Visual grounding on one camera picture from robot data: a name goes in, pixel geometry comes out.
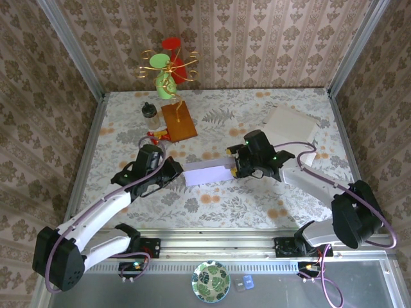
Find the red snack packet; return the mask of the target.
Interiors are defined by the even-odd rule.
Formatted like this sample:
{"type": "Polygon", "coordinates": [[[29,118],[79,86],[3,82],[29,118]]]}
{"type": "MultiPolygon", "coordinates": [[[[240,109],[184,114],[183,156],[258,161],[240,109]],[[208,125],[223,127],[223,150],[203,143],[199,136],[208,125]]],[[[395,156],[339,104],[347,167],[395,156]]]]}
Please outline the red snack packet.
{"type": "Polygon", "coordinates": [[[147,136],[150,138],[152,142],[157,142],[158,140],[171,141],[171,137],[170,137],[170,133],[168,129],[156,131],[156,132],[148,132],[147,136]]]}

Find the small black controller board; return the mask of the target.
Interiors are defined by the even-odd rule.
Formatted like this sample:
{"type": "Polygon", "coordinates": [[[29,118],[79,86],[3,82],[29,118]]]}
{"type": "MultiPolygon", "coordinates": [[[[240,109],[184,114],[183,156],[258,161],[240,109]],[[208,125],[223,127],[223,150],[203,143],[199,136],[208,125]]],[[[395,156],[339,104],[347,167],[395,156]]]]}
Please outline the small black controller board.
{"type": "Polygon", "coordinates": [[[118,266],[119,277],[123,282],[133,282],[137,279],[145,268],[143,261],[120,262],[118,266]]]}
{"type": "Polygon", "coordinates": [[[305,279],[320,279],[321,273],[325,271],[325,266],[319,262],[298,262],[297,275],[305,279]]]}

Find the glass bottle black cap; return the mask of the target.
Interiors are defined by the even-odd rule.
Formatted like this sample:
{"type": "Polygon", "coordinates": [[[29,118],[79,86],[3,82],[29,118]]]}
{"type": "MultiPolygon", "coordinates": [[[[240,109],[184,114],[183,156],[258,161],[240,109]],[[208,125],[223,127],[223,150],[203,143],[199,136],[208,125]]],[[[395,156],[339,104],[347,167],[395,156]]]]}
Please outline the glass bottle black cap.
{"type": "Polygon", "coordinates": [[[141,111],[149,130],[156,130],[160,127],[161,122],[154,104],[144,102],[141,111]]]}

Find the white cardboard sheet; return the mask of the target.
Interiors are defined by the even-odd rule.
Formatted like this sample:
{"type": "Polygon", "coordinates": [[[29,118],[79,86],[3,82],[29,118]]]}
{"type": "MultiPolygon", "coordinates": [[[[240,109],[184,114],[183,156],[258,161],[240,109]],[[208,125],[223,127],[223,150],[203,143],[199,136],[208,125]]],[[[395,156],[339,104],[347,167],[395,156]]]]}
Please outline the white cardboard sheet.
{"type": "Polygon", "coordinates": [[[308,143],[313,144],[319,124],[319,120],[312,116],[279,105],[264,118],[259,129],[276,150],[286,150],[296,157],[307,151],[301,157],[301,162],[312,166],[317,153],[308,143]]]}

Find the aluminium table side rail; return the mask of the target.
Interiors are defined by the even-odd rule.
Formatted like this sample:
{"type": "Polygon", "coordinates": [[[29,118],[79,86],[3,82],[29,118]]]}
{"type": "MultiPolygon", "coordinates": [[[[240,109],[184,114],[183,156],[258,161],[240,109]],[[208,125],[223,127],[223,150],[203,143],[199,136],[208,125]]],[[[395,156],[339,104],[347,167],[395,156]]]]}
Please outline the aluminium table side rail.
{"type": "Polygon", "coordinates": [[[333,230],[340,237],[366,241],[379,229],[381,221],[374,215],[372,205],[363,204],[364,201],[372,203],[374,196],[371,188],[361,179],[337,101],[335,98],[328,98],[353,176],[350,182],[335,184],[337,191],[331,201],[333,230]]]}
{"type": "Polygon", "coordinates": [[[104,94],[96,108],[96,113],[92,121],[91,129],[89,131],[82,159],[74,181],[73,190],[67,205],[64,223],[74,217],[80,208],[102,122],[105,118],[109,98],[110,93],[104,94]]]}

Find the leaf patterned bowl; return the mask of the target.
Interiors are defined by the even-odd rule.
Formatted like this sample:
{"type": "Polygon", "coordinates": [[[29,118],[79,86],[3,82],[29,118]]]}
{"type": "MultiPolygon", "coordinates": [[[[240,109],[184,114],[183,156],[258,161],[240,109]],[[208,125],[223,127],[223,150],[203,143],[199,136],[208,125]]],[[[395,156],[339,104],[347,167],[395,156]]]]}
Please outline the leaf patterned bowl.
{"type": "Polygon", "coordinates": [[[218,261],[199,264],[191,277],[191,287],[202,302],[214,304],[223,300],[231,286],[231,276],[226,267],[218,261]]]}

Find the grey metal shelf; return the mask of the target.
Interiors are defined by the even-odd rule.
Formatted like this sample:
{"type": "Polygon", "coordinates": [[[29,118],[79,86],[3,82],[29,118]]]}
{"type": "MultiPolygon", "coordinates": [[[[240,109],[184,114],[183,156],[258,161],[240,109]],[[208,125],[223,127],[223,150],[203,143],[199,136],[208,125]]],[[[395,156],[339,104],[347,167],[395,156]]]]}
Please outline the grey metal shelf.
{"type": "Polygon", "coordinates": [[[199,300],[192,274],[147,274],[123,282],[117,274],[85,274],[69,291],[52,295],[39,287],[30,308],[411,308],[399,266],[384,257],[326,262],[327,287],[297,274],[229,274],[220,302],[199,300]],[[237,292],[235,278],[252,275],[254,288],[237,292]]]}

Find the aluminium frame post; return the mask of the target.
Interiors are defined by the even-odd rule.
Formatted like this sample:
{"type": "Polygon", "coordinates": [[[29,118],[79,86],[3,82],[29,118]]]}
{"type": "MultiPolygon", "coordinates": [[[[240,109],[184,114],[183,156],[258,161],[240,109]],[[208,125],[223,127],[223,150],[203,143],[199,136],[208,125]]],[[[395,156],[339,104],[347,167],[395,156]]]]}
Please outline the aluminium frame post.
{"type": "Polygon", "coordinates": [[[56,31],[59,39],[66,48],[69,56],[73,60],[74,65],[82,75],[89,90],[100,103],[105,95],[105,90],[101,86],[96,74],[94,73],[90,61],[86,59],[85,53],[80,46],[80,40],[77,39],[69,26],[62,11],[56,4],[55,0],[37,0],[39,6],[46,14],[49,22],[56,31]]]}
{"type": "Polygon", "coordinates": [[[370,39],[377,23],[385,13],[390,0],[372,0],[353,40],[344,55],[329,87],[329,97],[335,98],[352,71],[357,59],[370,39]]]}

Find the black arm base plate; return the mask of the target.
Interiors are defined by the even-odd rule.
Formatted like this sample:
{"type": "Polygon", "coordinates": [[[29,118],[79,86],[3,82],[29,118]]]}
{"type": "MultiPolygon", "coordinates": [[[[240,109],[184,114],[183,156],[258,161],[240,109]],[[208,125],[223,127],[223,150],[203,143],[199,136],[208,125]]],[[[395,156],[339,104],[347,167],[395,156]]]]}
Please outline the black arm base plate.
{"type": "Polygon", "coordinates": [[[275,237],[274,250],[277,258],[286,257],[318,257],[323,253],[326,245],[312,247],[296,240],[294,237],[275,237]]]}
{"type": "Polygon", "coordinates": [[[115,237],[104,242],[101,247],[109,256],[126,253],[144,252],[151,258],[158,259],[161,251],[161,240],[158,238],[115,237]]]}

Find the purple paper box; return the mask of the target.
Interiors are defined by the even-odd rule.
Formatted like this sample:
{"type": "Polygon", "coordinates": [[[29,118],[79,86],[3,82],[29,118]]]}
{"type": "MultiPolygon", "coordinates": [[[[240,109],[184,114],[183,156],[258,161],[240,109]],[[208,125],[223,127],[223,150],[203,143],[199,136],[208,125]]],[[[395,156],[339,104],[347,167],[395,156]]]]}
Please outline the purple paper box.
{"type": "Polygon", "coordinates": [[[231,169],[235,166],[233,157],[206,160],[184,164],[183,175],[186,186],[212,184],[232,180],[231,169]]]}

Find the long aluminium mounting rail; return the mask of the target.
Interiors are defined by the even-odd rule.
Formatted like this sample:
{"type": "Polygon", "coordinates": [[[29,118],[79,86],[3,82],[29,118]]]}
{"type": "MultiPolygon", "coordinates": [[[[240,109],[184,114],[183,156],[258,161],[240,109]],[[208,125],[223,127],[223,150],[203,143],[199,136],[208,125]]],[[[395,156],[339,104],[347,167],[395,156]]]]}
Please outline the long aluminium mounting rail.
{"type": "MultiPolygon", "coordinates": [[[[232,261],[232,260],[275,260],[292,258],[313,258],[313,257],[286,257],[277,258],[274,250],[275,237],[294,237],[294,232],[289,230],[274,229],[144,229],[140,230],[140,238],[158,238],[161,240],[160,259],[175,260],[211,260],[232,261]]],[[[102,261],[111,257],[108,252],[104,252],[101,245],[115,237],[126,237],[124,231],[117,229],[103,230],[97,232],[86,243],[83,239],[76,239],[75,244],[81,254],[97,257],[102,253],[102,261]]],[[[314,247],[317,244],[323,245],[332,243],[337,245],[337,250],[353,250],[336,239],[334,235],[322,236],[315,239],[314,247]]],[[[91,257],[87,257],[87,262],[91,262],[91,257]]]]}

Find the green plastic goblet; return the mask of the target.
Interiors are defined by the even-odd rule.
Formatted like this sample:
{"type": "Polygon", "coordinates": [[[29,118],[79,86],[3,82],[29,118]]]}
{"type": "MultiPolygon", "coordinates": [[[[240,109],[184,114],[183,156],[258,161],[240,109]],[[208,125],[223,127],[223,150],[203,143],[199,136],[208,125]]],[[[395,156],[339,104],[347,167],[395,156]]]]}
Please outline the green plastic goblet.
{"type": "Polygon", "coordinates": [[[177,91],[177,84],[171,75],[170,57],[167,54],[158,53],[150,58],[149,63],[152,68],[158,70],[154,84],[159,97],[162,99],[171,99],[177,91]]]}

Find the red plastic goblet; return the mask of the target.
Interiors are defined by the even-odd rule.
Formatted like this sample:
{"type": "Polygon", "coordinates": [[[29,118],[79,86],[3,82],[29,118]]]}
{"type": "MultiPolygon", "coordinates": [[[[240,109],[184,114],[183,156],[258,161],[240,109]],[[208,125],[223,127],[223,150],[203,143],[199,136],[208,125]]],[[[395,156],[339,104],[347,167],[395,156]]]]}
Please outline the red plastic goblet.
{"type": "Polygon", "coordinates": [[[188,77],[184,62],[181,59],[181,41],[177,37],[170,37],[162,42],[162,48],[170,52],[170,60],[173,63],[171,73],[175,83],[184,83],[188,77]]]}

